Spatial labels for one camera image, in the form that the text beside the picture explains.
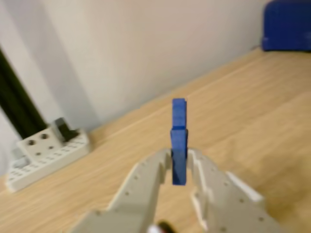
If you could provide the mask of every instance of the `wooden table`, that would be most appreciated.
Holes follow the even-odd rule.
[[[0,232],[66,232],[104,209],[136,162],[170,147],[176,97],[188,99],[189,146],[261,192],[285,229],[311,232],[311,54],[259,50],[92,132],[85,158],[20,192],[3,190]],[[175,187],[167,177],[155,219],[202,232],[190,179]]]

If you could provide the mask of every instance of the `gripper jaw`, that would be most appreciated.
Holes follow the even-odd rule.
[[[188,149],[201,220],[211,233],[282,233],[279,224],[199,150]],[[160,185],[172,168],[164,149],[136,164],[105,211],[92,211],[70,233],[146,233]]]

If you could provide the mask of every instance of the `white wall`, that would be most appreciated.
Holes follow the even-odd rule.
[[[43,0],[102,121],[259,44],[262,0]]]
[[[75,95],[66,104],[62,100],[67,99],[64,92],[74,88],[72,82],[81,84],[96,115],[88,118],[86,113],[79,121],[81,127],[88,127],[92,124],[89,121],[96,117],[100,123],[115,119],[248,52],[259,44],[265,3],[262,0],[22,2],[0,0],[2,50],[47,122],[64,116],[74,123],[78,115],[74,110],[82,100]],[[52,29],[45,25],[47,19]],[[43,30],[38,30],[41,21],[45,24]],[[52,33],[59,44],[49,40]],[[57,56],[53,51],[59,49],[65,53],[53,57]],[[38,53],[54,60],[43,64]],[[67,56],[68,63],[59,61],[63,56]],[[51,82],[47,76],[55,70],[53,65],[57,61],[62,67],[55,73],[57,81]],[[74,72],[70,82],[67,75],[58,76],[67,74],[68,66]],[[60,90],[64,97],[59,98],[53,90]],[[0,174],[6,167],[4,154],[8,154],[17,139],[0,115],[0,141],[5,142],[0,145]]]

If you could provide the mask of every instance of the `blue object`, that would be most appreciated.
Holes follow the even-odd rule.
[[[187,182],[187,102],[185,99],[173,99],[173,127],[171,130],[173,185],[185,185]]]
[[[264,10],[262,49],[311,51],[311,0],[274,0]]]

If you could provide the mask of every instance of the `blue wooden block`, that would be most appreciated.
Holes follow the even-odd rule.
[[[187,182],[187,139],[188,130],[171,130],[173,185]]]
[[[187,102],[185,99],[173,99],[173,129],[187,128]]]
[[[171,130],[173,185],[185,185],[187,181],[187,102],[173,99],[173,127]]]

